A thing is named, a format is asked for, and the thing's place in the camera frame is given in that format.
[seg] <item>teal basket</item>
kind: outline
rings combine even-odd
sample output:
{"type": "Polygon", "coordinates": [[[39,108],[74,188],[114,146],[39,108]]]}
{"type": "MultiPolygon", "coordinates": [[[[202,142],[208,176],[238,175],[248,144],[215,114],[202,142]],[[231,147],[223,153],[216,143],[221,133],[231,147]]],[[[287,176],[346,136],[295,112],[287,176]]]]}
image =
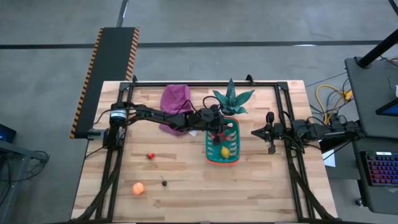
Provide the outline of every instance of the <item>teal basket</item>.
{"type": "Polygon", "coordinates": [[[224,119],[226,123],[233,123],[233,127],[227,129],[221,136],[223,142],[219,145],[214,145],[213,140],[210,138],[210,133],[206,132],[206,157],[207,160],[216,165],[233,165],[239,161],[241,153],[241,135],[239,133],[238,120],[234,118],[224,119]],[[221,155],[221,149],[226,147],[229,149],[228,159],[221,155]]]}

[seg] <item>yellow lemon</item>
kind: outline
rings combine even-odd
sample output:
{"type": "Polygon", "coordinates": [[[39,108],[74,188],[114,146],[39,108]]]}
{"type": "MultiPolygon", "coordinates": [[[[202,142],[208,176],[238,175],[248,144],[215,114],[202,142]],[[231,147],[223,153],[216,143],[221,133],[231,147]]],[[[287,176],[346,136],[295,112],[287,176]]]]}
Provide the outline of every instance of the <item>yellow lemon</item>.
{"type": "Polygon", "coordinates": [[[227,149],[225,146],[221,148],[221,155],[225,158],[229,158],[229,149],[227,149]]]}

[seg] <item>butcher block tabletop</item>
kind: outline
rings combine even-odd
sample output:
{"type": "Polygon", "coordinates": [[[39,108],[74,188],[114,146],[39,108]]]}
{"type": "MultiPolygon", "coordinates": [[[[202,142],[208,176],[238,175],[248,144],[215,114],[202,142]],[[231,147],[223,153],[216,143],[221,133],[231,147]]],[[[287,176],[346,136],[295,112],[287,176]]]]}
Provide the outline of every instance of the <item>butcher block tabletop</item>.
{"type": "MultiPolygon", "coordinates": [[[[311,116],[303,81],[286,81],[296,119],[311,116]]],[[[116,102],[120,82],[104,82],[98,109],[100,114],[116,102]]],[[[132,102],[160,109],[165,87],[134,87],[132,102]]],[[[196,109],[202,99],[222,94],[226,87],[190,87],[196,109]]],[[[273,87],[236,87],[236,94],[255,90],[243,106],[248,114],[238,114],[241,135],[241,158],[233,166],[210,164],[205,154],[205,133],[173,136],[159,129],[159,124],[138,121],[128,127],[123,161],[114,209],[114,222],[287,222],[297,221],[284,143],[275,141],[276,153],[268,155],[268,142],[251,131],[264,127],[267,112],[278,113],[273,87]],[[146,158],[154,153],[152,160],[146,158]],[[132,186],[141,182],[144,193],[134,195],[132,186]]],[[[216,103],[212,99],[206,104],[216,103]]],[[[94,125],[109,126],[109,113],[94,125]]],[[[102,140],[90,141],[86,153],[102,146],[102,140]]],[[[307,147],[304,161],[309,186],[326,210],[336,217],[328,177],[319,149],[307,147]]],[[[73,206],[72,218],[81,215],[100,190],[106,149],[102,149],[83,164],[73,206]]],[[[300,191],[302,208],[305,199],[300,191]]],[[[110,190],[105,198],[103,215],[108,210],[110,190]]]]}

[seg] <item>artificial plant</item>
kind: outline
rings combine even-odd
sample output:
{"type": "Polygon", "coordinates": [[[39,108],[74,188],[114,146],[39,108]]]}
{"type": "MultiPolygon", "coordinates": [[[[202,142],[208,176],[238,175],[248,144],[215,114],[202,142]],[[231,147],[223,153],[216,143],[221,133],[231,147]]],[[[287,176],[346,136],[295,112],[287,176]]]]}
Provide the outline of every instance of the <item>artificial plant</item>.
{"type": "Polygon", "coordinates": [[[225,115],[248,113],[242,105],[250,99],[254,90],[247,91],[236,96],[235,85],[232,79],[229,80],[226,95],[222,95],[219,91],[213,90],[214,95],[223,105],[222,112],[225,115]]]}

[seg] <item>monitor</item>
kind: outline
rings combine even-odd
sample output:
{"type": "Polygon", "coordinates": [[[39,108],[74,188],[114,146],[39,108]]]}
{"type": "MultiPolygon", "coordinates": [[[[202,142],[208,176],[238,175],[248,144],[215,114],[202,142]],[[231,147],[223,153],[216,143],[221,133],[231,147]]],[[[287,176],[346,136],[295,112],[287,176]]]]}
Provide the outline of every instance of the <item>monitor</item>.
{"type": "Polygon", "coordinates": [[[0,124],[0,141],[6,141],[8,143],[12,143],[14,141],[16,134],[17,132],[14,131],[13,129],[0,124]]]}
{"type": "Polygon", "coordinates": [[[376,114],[398,116],[398,98],[376,110],[376,114]]]}

